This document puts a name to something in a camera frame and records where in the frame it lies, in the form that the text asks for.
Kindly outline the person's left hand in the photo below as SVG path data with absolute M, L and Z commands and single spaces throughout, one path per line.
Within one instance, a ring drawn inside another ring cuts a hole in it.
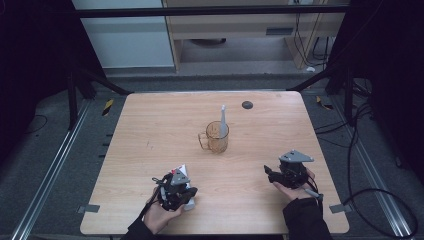
M 147 212 L 142 218 L 146 227 L 153 233 L 157 234 L 163 230 L 168 223 L 181 216 L 184 213 L 184 206 L 181 205 L 175 211 L 165 210 L 158 202 L 156 194 L 147 201 L 149 205 Z

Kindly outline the black metal stand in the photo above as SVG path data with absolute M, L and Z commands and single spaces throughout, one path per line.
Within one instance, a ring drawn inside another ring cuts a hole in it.
M 96 91 L 90 81 L 95 81 L 120 95 L 131 94 L 131 91 L 125 90 L 110 82 L 105 77 L 101 77 L 87 69 L 76 68 L 75 70 L 69 71 L 66 76 L 69 104 L 69 130 L 74 129 L 78 121 L 76 90 L 79 90 L 85 99 L 93 99 L 96 96 Z
M 329 78 L 326 86 L 328 94 L 335 94 L 344 88 L 344 116 L 348 124 L 353 126 L 353 72 L 348 65 L 332 64 L 303 83 L 288 88 L 288 91 L 301 92 L 324 78 Z

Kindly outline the yellow and black tape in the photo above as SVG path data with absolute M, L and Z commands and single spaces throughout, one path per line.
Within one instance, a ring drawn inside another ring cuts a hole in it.
M 333 110 L 333 104 L 328 96 L 317 96 L 316 102 L 327 110 Z
M 112 105 L 114 103 L 114 99 L 108 99 L 102 111 L 102 116 L 107 116 Z

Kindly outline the black horizontal bar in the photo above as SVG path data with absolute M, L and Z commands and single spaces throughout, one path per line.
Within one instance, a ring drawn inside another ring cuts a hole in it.
M 350 5 L 258 5 L 75 10 L 80 18 L 342 13 Z

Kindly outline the black curtain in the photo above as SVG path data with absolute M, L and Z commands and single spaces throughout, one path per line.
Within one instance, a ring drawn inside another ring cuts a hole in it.
M 371 81 L 383 129 L 424 184 L 424 0 L 350 0 L 330 62 Z
M 55 56 L 47 33 L 58 33 L 80 66 L 105 75 L 82 22 L 49 15 L 38 29 L 28 10 L 72 11 L 72 0 L 0 0 L 0 166 L 35 116 L 37 104 L 67 88 L 67 69 Z

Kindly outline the white electric toothbrush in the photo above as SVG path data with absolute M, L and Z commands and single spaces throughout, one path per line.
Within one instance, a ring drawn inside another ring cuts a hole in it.
M 226 124 L 226 105 L 221 106 L 221 119 L 220 119 L 220 138 L 225 138 L 227 135 Z

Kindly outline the grey table bracket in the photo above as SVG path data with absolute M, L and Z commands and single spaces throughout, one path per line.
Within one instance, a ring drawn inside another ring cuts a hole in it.
M 86 204 L 86 205 L 79 206 L 77 209 L 77 212 L 80 214 L 83 214 L 86 212 L 97 213 L 99 209 L 100 209 L 99 205 Z
M 348 212 L 351 212 L 352 211 L 352 207 L 351 207 L 350 204 L 345 204 L 345 205 L 343 205 L 343 204 L 330 205 L 329 206 L 329 209 L 330 209 L 330 211 L 333 214 L 341 213 L 341 212 L 348 213 Z

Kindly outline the person's right hand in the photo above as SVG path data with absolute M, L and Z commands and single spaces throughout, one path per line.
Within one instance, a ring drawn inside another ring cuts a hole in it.
M 304 188 L 313 190 L 308 183 L 305 183 L 302 187 L 299 187 L 297 189 L 287 188 L 277 182 L 274 182 L 273 185 L 276 187 L 276 189 L 279 192 L 283 194 L 284 199 L 287 203 L 290 203 L 291 201 L 296 199 L 313 198 L 312 196 L 310 196 L 308 193 L 304 191 Z

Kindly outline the white cabinet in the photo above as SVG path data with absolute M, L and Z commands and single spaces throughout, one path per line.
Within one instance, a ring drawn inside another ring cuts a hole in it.
M 162 8 L 161 0 L 72 0 L 77 10 Z M 82 18 L 104 69 L 173 67 L 164 17 Z

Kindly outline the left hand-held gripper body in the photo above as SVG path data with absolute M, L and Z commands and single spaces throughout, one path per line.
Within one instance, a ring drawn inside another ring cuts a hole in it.
M 167 173 L 162 179 L 153 178 L 153 181 L 157 184 L 156 196 L 159 204 L 167 211 L 175 211 L 181 205 L 186 204 L 188 201 L 182 199 L 182 194 L 187 190 L 186 184 L 178 184 L 172 186 L 171 181 L 176 180 L 174 175 Z

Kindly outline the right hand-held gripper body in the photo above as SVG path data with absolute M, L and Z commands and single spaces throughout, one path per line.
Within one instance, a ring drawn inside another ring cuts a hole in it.
M 308 181 L 308 174 L 304 162 L 313 162 L 314 159 L 312 157 L 292 149 L 282 154 L 279 160 L 279 169 L 282 174 L 279 182 L 283 186 L 296 189 Z

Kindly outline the amber glass mug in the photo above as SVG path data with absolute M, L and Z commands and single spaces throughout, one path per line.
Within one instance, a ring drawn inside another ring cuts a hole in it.
M 210 150 L 212 153 L 220 154 L 228 147 L 229 126 L 227 125 L 227 135 L 220 138 L 220 121 L 209 123 L 204 132 L 198 134 L 198 141 L 203 150 Z

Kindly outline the aluminium floor rail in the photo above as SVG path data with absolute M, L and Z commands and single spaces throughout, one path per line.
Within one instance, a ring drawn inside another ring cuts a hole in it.
M 347 156 L 347 183 L 348 183 L 348 192 L 349 197 L 346 200 L 347 204 L 350 204 L 352 208 L 356 211 L 358 216 L 371 228 L 380 234 L 394 238 L 397 240 L 415 240 L 414 236 L 418 230 L 418 223 L 416 218 L 412 215 L 414 220 L 414 228 L 411 228 L 404 215 L 401 212 L 398 204 L 401 204 L 404 208 L 407 208 L 407 205 L 401 200 L 397 199 L 396 195 L 388 191 L 385 182 L 382 180 L 380 174 L 376 170 L 375 166 L 370 160 L 370 157 L 365 150 L 365 147 L 362 141 L 359 138 L 357 133 L 357 118 L 361 114 L 362 110 L 367 110 L 368 107 L 363 105 L 358 108 L 355 116 L 353 116 L 354 125 L 351 126 L 348 124 L 348 121 L 344 116 L 344 107 L 342 102 L 335 98 L 333 100 L 333 106 L 335 111 L 339 114 L 340 118 L 345 122 L 344 127 L 351 137 L 350 145 L 348 147 L 348 156 Z M 358 190 L 357 192 L 352 191 L 351 187 L 351 156 L 352 153 L 356 154 L 356 159 L 361 164 L 362 170 L 370 184 L 370 188 Z M 381 210 L 386 217 L 388 224 L 391 227 L 390 232 L 385 232 L 382 229 L 379 229 L 375 224 L 373 224 L 369 219 L 364 216 L 364 213 L 359 210 L 359 204 L 356 201 L 356 198 L 365 193 L 372 193 L 375 195 Z
M 56 152 L 52 163 L 50 164 L 25 214 L 13 231 L 10 240 L 27 240 L 30 236 L 33 226 L 36 223 L 41 210 L 48 199 L 56 179 L 59 176 L 59 173 L 64 163 L 66 162 L 69 152 L 72 149 L 80 129 L 86 119 L 91 103 L 91 100 L 82 101 L 81 109 L 77 112 L 76 122 L 74 123 L 73 127 L 66 132 L 66 135 L 58 151 Z

